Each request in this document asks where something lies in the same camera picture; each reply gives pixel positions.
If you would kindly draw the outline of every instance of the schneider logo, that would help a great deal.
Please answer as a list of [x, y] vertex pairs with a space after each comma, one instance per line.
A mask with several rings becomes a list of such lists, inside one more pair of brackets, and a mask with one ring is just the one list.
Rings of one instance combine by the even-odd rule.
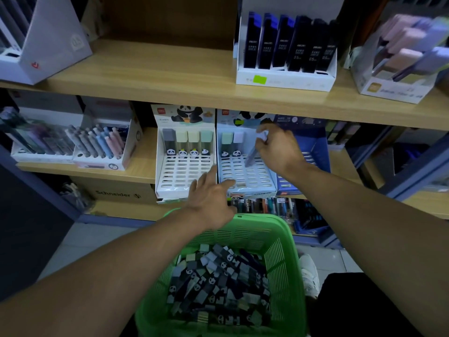
[[[101, 194], [101, 195], [111, 195], [111, 196], [125, 196], [125, 197], [130, 197], [130, 194], [123, 194], [123, 193], [108, 193], [106, 191], [99, 191], [96, 190], [95, 191], [97, 194]], [[134, 194], [133, 195], [135, 198], [142, 198], [142, 196], [140, 196], [139, 194]]]

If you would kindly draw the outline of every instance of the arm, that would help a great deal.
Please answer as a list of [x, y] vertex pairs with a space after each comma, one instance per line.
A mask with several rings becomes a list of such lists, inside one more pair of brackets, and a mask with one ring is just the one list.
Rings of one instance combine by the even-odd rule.
[[424, 335], [449, 335], [449, 225], [433, 215], [307, 163], [290, 131], [274, 124], [256, 147], [300, 189], [345, 249]]
[[42, 279], [0, 304], [0, 336], [118, 336], [149, 287], [195, 236], [232, 220], [216, 166], [185, 206]]

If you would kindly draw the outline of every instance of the gray highlighter cap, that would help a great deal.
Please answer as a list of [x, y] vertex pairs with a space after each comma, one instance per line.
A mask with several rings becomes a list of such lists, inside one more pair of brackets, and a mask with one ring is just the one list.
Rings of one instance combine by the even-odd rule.
[[175, 130], [173, 129], [162, 129], [162, 135], [164, 141], [175, 141]]

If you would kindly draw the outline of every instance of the panda illustration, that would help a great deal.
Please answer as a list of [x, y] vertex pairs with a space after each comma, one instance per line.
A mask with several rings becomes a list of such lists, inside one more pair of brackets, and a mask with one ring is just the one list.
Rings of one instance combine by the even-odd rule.
[[173, 122], [185, 122], [185, 119], [188, 118], [188, 122], [190, 123], [198, 123], [203, 119], [200, 115], [203, 113], [203, 109], [199, 106], [195, 107], [193, 110], [190, 106], [181, 105], [177, 110], [178, 115], [172, 116], [171, 120]]
[[234, 119], [234, 125], [239, 127], [246, 123], [246, 126], [255, 127], [259, 124], [272, 123], [273, 121], [270, 118], [262, 118], [265, 115], [263, 112], [240, 111], [238, 118]]

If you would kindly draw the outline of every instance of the panda highlighter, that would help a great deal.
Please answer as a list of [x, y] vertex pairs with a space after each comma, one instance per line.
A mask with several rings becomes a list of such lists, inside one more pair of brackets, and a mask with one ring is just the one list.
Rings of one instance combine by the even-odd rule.
[[190, 155], [198, 156], [200, 151], [200, 143], [199, 143], [199, 132], [198, 131], [189, 131], [188, 132], [188, 146], [190, 150]]
[[162, 135], [164, 136], [165, 150], [167, 151], [167, 155], [176, 155], [175, 130], [162, 129]]
[[233, 132], [224, 132], [221, 136], [221, 156], [229, 157], [232, 154]]
[[232, 155], [240, 157], [242, 155], [242, 143], [245, 139], [245, 133], [242, 131], [234, 132], [234, 140], [232, 145]]
[[212, 148], [212, 131], [201, 131], [201, 155], [210, 155]]
[[179, 156], [188, 155], [187, 131], [176, 131], [176, 145]]

